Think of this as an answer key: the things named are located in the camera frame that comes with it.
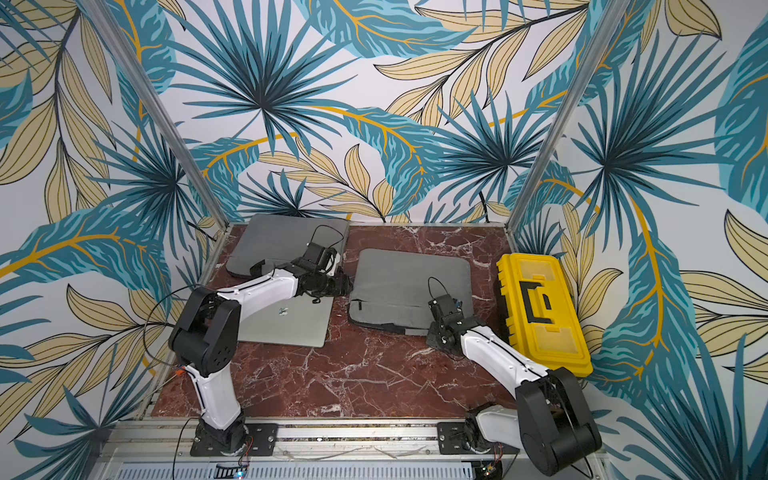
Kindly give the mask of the silver apple laptop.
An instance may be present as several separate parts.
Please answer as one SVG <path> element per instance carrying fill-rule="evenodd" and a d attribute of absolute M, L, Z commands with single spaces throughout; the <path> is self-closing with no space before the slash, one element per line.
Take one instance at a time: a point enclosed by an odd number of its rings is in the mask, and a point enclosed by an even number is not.
<path fill-rule="evenodd" d="M 321 348 L 325 344 L 334 299 L 318 303 L 302 295 L 282 300 L 245 318 L 239 327 L 241 342 Z"/>

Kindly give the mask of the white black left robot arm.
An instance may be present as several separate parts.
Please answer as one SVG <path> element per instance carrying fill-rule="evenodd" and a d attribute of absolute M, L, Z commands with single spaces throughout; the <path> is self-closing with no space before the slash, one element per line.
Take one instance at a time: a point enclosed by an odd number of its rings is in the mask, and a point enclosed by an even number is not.
<path fill-rule="evenodd" d="M 168 345 L 192 377 L 203 424 L 226 432 L 242 417 L 230 372 L 242 320 L 283 300 L 302 295 L 335 298 L 351 289 L 349 275 L 341 270 L 330 275 L 289 266 L 229 289 L 195 289 Z"/>

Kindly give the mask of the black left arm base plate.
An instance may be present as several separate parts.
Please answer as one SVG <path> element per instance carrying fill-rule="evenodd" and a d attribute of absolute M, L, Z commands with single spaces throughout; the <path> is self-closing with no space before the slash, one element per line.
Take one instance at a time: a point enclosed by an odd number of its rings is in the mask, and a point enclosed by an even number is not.
<path fill-rule="evenodd" d="M 273 454 L 278 425 L 276 423 L 236 423 L 217 430 L 200 422 L 190 450 L 192 457 L 249 456 L 269 457 Z"/>

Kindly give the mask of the grey zippered laptop bag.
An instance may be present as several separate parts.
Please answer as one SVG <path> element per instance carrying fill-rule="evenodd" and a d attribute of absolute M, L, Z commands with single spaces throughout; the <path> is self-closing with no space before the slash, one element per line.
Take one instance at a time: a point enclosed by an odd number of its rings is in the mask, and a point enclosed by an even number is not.
<path fill-rule="evenodd" d="M 344 219 L 254 215 L 226 262 L 227 272 L 249 280 L 304 254 L 309 242 L 342 253 L 350 222 Z"/>

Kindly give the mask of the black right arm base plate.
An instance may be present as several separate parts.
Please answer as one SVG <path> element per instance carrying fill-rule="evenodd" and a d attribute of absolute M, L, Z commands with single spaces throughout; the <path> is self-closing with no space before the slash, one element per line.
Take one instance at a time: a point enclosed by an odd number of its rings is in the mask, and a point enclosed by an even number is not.
<path fill-rule="evenodd" d="M 486 439 L 474 420 L 439 422 L 436 424 L 439 451 L 442 455 L 515 454 L 520 449 Z"/>

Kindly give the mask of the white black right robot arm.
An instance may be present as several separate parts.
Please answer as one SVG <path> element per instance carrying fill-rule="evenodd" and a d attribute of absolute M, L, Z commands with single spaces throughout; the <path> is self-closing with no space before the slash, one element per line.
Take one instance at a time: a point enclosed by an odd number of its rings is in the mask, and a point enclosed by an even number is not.
<path fill-rule="evenodd" d="M 474 317 L 467 317 L 449 294 L 428 302 L 433 317 L 427 344 L 450 356 L 467 358 L 490 373 L 515 399 L 514 409 L 477 407 L 454 433 L 441 433 L 449 454 L 501 456 L 506 448 L 524 451 L 544 475 L 552 476 L 602 449 L 598 426 L 579 380 L 568 369 L 540 365 L 502 341 Z"/>

